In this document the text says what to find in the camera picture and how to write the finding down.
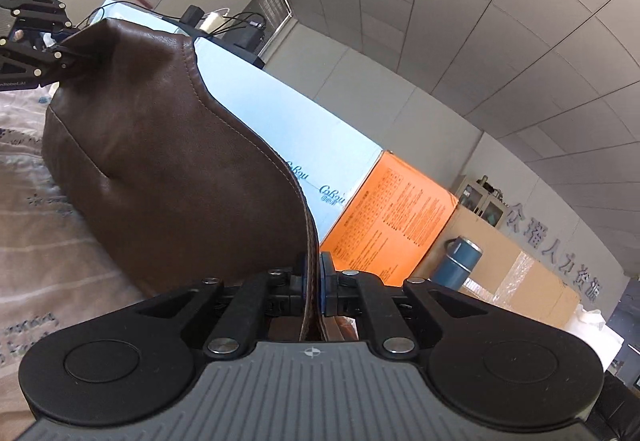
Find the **printed bed sheet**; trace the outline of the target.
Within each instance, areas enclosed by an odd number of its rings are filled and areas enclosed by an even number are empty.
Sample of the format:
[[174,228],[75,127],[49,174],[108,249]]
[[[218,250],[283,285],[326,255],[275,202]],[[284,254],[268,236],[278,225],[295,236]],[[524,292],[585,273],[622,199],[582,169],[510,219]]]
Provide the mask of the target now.
[[41,338],[140,300],[43,164],[52,89],[1,95],[1,436],[34,419],[18,365]]

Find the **brown cardboard box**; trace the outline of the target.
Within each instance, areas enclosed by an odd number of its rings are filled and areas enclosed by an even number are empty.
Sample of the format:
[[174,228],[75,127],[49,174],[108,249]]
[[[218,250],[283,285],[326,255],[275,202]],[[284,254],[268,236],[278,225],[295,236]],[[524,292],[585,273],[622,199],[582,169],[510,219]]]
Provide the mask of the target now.
[[462,294],[556,328],[566,326],[578,307],[576,291],[463,207],[456,209],[412,274],[431,277],[445,256],[445,243],[459,236],[483,250],[480,261],[460,288]]

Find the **brown jacket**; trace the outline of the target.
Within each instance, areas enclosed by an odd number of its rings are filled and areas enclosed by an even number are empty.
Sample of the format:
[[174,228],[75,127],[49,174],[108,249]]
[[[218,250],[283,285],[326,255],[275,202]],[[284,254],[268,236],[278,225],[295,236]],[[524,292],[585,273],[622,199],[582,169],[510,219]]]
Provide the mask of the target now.
[[156,296],[206,277],[304,271],[299,335],[343,340],[320,313],[320,245],[284,159],[222,106],[194,42],[118,19],[67,38],[41,154],[131,283]]

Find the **light blue cardboard box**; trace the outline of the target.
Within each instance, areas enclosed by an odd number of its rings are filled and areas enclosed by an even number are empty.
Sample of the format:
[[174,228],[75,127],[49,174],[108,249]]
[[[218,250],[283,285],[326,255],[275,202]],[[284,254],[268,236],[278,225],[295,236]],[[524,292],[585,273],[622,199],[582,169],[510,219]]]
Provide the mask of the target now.
[[325,239],[382,147],[303,94],[206,37],[195,39],[210,95],[273,148],[294,174]]

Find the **white paper shopping bag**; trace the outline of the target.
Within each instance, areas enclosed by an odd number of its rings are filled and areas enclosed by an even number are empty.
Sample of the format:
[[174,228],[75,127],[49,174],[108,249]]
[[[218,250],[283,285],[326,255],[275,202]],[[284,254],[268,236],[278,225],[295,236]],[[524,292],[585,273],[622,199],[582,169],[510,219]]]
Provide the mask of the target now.
[[600,310],[589,311],[582,305],[577,305],[564,329],[585,341],[598,354],[605,371],[610,367],[624,343],[624,338],[606,325]]

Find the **black power adapter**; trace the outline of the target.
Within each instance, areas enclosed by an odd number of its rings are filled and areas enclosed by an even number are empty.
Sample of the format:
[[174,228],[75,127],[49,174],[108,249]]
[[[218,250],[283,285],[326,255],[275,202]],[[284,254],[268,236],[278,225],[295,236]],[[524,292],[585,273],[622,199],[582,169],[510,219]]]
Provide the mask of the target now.
[[204,11],[196,5],[191,4],[181,15],[179,22],[183,25],[195,28],[204,16]]

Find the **white power adapter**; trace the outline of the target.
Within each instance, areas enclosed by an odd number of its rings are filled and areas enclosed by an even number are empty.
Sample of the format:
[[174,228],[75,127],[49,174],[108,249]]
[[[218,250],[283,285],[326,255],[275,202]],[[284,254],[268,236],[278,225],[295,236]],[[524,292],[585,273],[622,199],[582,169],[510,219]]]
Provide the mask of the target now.
[[209,12],[198,24],[198,30],[211,34],[220,28],[227,21],[227,16],[221,12]]

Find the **glass door cabinet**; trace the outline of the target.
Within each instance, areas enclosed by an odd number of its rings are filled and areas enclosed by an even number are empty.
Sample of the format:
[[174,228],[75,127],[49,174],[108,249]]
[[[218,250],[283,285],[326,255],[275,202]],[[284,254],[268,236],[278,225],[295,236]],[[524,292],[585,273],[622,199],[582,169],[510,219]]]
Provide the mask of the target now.
[[495,188],[487,175],[480,179],[460,174],[454,186],[454,195],[459,205],[472,211],[492,227],[498,229],[508,215],[509,206],[503,200],[503,193]]

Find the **dark blue thermos bottle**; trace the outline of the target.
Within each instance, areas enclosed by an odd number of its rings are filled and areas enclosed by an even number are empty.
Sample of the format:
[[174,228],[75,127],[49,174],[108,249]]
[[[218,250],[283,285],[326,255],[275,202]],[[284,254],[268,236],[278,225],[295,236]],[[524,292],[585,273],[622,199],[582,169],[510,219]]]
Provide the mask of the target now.
[[469,278],[480,258],[483,249],[471,239],[458,236],[445,243],[445,254],[431,275],[431,282],[457,291]]

